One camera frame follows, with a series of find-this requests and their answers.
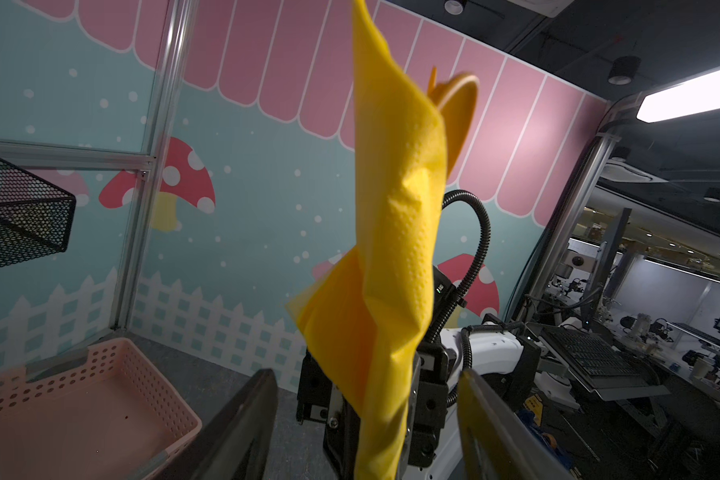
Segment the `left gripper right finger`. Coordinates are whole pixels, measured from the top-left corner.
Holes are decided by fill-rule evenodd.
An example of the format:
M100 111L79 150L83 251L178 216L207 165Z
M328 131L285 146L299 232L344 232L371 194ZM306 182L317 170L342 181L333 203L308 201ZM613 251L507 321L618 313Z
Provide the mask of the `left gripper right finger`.
M459 377L457 417L468 479L572 477L471 369L462 371Z

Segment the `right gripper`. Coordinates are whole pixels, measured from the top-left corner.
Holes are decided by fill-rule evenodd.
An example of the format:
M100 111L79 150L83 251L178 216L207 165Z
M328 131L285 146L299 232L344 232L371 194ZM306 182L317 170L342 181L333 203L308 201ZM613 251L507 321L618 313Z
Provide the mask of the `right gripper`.
M339 479L431 479L449 411L450 358L419 347L372 361L365 399L304 358L296 419L325 425L323 451Z

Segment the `orange plastic spoon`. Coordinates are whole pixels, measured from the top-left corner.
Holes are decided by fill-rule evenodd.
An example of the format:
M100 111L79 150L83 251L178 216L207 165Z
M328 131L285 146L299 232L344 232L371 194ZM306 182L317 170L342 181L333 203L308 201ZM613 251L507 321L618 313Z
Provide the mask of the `orange plastic spoon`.
M458 74L438 82L438 70L432 68L427 96L441 114L446 134L447 176L461 154L476 110L480 83L476 75Z

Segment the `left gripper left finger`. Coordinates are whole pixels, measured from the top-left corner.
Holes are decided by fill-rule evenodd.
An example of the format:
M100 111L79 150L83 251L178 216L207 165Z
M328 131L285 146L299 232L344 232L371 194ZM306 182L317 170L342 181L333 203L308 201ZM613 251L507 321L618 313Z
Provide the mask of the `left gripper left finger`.
M277 406L275 374L271 369L261 369L157 477L262 479Z

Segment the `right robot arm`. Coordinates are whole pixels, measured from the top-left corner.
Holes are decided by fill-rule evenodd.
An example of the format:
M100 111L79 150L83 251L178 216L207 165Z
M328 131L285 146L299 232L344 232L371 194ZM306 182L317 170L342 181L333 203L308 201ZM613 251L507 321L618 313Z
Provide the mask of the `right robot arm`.
M491 237L489 215L477 196L452 190L444 195L442 204L456 202L474 211L480 228L478 246L474 255L456 260L468 266L461 281L448 278L448 263L433 270L433 319L413 361L406 434L396 474L399 479L446 479L460 461L456 403L458 376L463 370L507 382L508 395L517 403L520 394L528 391L531 369L538 363L538 352L517 337L519 325L505 323L491 313L484 314L478 325L447 327L448 317L466 306L470 288L480 282ZM340 479L352 478L360 419L312 356L306 356L301 367L296 419L323 425L323 451L334 473Z

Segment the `yellow paper napkin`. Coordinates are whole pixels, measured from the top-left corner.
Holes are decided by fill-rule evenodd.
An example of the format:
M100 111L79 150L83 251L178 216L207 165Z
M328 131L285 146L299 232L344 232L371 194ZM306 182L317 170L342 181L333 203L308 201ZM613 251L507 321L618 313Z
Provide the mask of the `yellow paper napkin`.
M447 151L441 114L362 1L352 5L352 43L356 243L296 323L323 372L363 401L372 361L415 350L431 322Z

